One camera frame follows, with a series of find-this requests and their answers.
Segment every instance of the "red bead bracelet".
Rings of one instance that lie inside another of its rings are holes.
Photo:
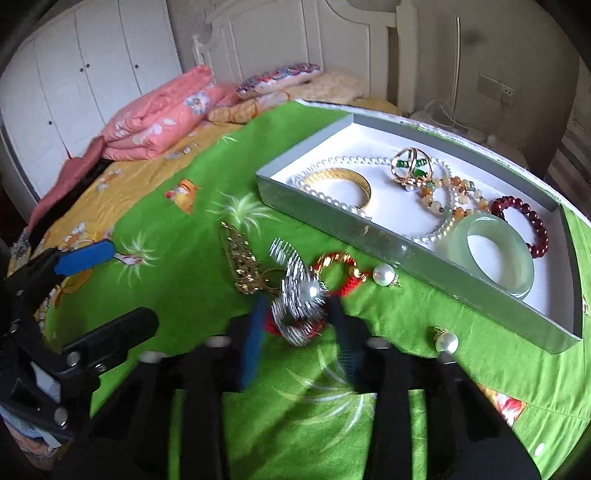
[[[535,233],[538,234],[538,244],[527,244],[527,248],[530,250],[531,258],[542,258],[548,251],[548,230],[546,230],[544,222],[538,218],[538,214],[531,209],[528,203],[523,203],[523,200],[513,196],[501,197],[492,202],[491,214],[505,220],[503,210],[509,207],[518,209],[533,225]]]

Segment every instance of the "gold ornament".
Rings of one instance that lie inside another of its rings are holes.
[[[256,261],[250,249],[248,241],[236,230],[233,225],[221,223],[222,236],[224,237],[224,251],[234,276],[234,286],[243,294],[250,295],[258,291],[267,291],[272,295],[279,295],[279,288],[268,285],[267,275],[280,268],[270,268],[263,273],[259,272],[261,264]]]

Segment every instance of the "white wardrobe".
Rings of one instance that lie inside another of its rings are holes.
[[[117,110],[180,74],[165,0],[82,2],[23,42],[2,74],[4,140],[42,197]]]

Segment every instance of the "jade bangle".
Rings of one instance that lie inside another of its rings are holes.
[[[500,285],[494,282],[478,266],[468,245],[470,235],[488,238],[501,249],[504,255],[509,256],[514,269],[511,278],[507,279],[508,284]],[[518,299],[524,298],[534,284],[534,261],[525,241],[511,225],[489,213],[474,212],[457,224],[449,239],[447,257],[475,277],[496,283],[501,290]]]

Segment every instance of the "pearl pendant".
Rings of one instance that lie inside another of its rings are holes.
[[[460,340],[453,332],[449,332],[447,329],[436,328],[435,335],[435,350],[439,353],[446,352],[453,355],[457,348],[460,346]]]
[[[398,283],[398,274],[386,263],[382,263],[374,268],[373,277],[374,282],[381,287],[388,287],[390,285],[400,286]]]

